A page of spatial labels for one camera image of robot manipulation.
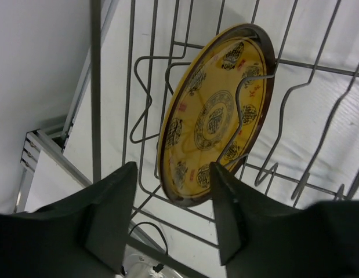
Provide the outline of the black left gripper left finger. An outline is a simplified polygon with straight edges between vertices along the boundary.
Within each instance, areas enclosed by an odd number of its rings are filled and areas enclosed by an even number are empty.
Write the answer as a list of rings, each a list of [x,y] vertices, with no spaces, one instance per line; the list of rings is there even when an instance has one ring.
[[[0,277],[114,277],[121,272],[137,164],[38,210],[0,214]]]

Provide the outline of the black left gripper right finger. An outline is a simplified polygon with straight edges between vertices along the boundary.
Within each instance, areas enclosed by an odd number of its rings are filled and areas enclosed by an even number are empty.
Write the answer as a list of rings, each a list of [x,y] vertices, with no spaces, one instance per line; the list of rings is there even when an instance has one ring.
[[[220,263],[228,277],[359,277],[359,200],[299,210],[210,164]]]

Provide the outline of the olive brown plate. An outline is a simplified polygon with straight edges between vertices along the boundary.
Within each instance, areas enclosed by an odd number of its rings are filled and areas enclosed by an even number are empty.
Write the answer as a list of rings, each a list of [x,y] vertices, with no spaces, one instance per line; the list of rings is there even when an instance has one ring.
[[[210,198],[209,166],[236,173],[264,124],[276,59],[267,32],[238,24],[214,37],[188,67],[169,104],[158,143],[162,190],[174,204]]]

